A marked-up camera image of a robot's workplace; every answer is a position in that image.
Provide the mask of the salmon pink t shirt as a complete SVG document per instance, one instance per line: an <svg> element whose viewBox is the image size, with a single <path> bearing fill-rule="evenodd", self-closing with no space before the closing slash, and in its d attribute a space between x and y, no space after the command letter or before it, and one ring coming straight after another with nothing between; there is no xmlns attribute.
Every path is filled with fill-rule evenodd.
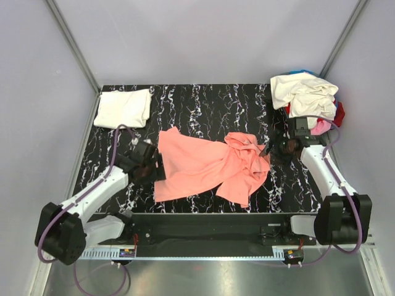
<svg viewBox="0 0 395 296"><path fill-rule="evenodd" d="M154 184L156 202L182 199L216 188L216 195L243 208L263 185L270 158L253 134L229 132L222 142L182 135L176 127L159 133L165 180Z"/></svg>

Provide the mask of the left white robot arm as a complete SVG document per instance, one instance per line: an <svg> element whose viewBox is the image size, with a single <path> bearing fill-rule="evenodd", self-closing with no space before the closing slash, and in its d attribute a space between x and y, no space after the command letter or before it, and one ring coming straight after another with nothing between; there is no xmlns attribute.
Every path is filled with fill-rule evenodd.
<svg viewBox="0 0 395 296"><path fill-rule="evenodd" d="M71 265L92 245L112 239L119 244L129 243L133 238L129 214L110 213L95 221L92 216L130 184L164 179L164 164L158 151L117 155L79 193L60 204L49 202L43 207L35 236L39 259L43 263L58 260Z"/></svg>

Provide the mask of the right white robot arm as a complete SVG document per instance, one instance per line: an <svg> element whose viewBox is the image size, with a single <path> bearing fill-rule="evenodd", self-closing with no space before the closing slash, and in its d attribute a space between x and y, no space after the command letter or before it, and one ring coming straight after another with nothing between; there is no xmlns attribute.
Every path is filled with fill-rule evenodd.
<svg viewBox="0 0 395 296"><path fill-rule="evenodd" d="M358 251L368 237L372 200L359 194L343 177L330 153L330 145L321 136L307 133L289 135L274 131L262 151L276 165L287 166L299 159L308 169L322 197L315 215L293 215L280 229L286 244L295 244L302 236L313 237L321 245L343 251L353 245Z"/></svg>

